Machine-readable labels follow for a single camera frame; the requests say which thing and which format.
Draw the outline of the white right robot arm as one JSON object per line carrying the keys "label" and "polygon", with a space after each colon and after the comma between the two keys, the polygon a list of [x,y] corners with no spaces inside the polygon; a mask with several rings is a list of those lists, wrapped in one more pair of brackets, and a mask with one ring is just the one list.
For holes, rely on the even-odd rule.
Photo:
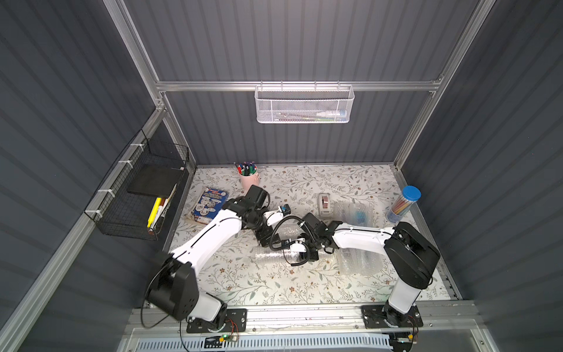
{"label": "white right robot arm", "polygon": [[357,249],[385,255],[398,275],[385,304],[362,308],[366,327],[380,322],[397,328],[423,326],[416,300],[433,282],[441,255],[413,225],[401,221],[387,228],[360,227],[342,221],[325,224],[312,214],[299,219],[301,234],[284,239],[283,245],[299,253],[299,263],[314,259],[320,250],[333,253],[338,249]]}

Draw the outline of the purple bottle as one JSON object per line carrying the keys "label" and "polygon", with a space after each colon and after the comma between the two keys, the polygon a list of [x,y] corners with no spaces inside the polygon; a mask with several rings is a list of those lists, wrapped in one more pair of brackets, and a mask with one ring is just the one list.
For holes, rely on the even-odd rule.
{"label": "purple bottle", "polygon": [[292,260],[293,255],[289,251],[271,251],[266,248],[259,248],[255,254],[255,260],[260,264],[285,263]]}

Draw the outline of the clear tape dispenser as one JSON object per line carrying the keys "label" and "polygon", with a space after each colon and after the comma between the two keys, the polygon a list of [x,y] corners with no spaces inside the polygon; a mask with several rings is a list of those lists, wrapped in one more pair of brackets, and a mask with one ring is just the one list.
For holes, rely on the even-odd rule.
{"label": "clear tape dispenser", "polygon": [[323,219],[327,219],[332,215],[331,198],[328,193],[319,193],[318,195],[318,213]]}

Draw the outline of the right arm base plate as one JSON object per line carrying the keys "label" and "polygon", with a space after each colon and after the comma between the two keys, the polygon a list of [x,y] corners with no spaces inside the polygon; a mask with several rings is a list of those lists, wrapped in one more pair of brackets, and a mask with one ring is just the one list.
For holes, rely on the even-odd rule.
{"label": "right arm base plate", "polygon": [[389,304],[368,304],[360,306],[366,329],[421,328],[424,323],[416,305],[407,313],[401,313]]}

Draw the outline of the blue glass bottle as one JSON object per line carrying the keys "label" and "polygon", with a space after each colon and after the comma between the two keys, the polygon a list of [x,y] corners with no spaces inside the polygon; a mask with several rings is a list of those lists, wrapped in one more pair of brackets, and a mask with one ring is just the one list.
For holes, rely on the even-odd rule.
{"label": "blue glass bottle", "polygon": [[371,225],[371,215],[369,211],[355,210],[352,216],[353,223],[361,227],[368,227]]}

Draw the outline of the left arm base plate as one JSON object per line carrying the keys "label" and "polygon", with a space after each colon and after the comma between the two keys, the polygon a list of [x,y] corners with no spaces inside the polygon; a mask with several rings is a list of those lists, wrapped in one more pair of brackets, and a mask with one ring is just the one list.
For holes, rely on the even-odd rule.
{"label": "left arm base plate", "polygon": [[185,332],[188,334],[245,332],[247,315],[247,309],[227,308],[221,310],[213,321],[189,318],[186,321]]}

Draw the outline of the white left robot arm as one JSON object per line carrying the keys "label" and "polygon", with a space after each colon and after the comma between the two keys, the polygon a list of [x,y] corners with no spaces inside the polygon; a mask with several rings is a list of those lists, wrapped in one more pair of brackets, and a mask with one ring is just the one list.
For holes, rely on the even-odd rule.
{"label": "white left robot arm", "polygon": [[209,259],[242,230],[253,231],[262,245],[269,242],[274,225],[291,214],[289,205],[270,211],[269,204],[269,193],[251,186],[246,195],[227,200],[215,218],[184,245],[159,253],[145,301],[177,321],[199,319],[219,329],[227,317],[227,304],[201,291],[197,277]]}

